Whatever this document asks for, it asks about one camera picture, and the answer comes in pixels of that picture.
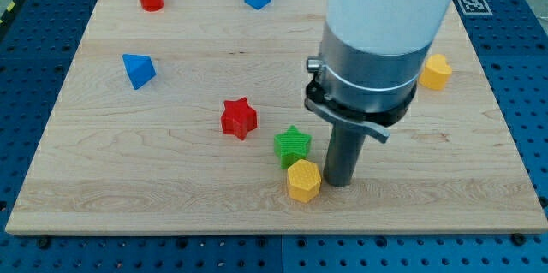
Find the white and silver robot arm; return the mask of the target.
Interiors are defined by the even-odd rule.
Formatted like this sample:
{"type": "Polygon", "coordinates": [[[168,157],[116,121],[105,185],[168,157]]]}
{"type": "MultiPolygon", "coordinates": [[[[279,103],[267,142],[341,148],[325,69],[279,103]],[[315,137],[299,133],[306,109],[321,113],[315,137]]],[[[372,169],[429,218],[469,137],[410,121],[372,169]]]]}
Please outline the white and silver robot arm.
{"type": "Polygon", "coordinates": [[[421,64],[451,0],[327,0],[306,107],[332,124],[335,143],[385,142],[407,112],[421,64]]]}

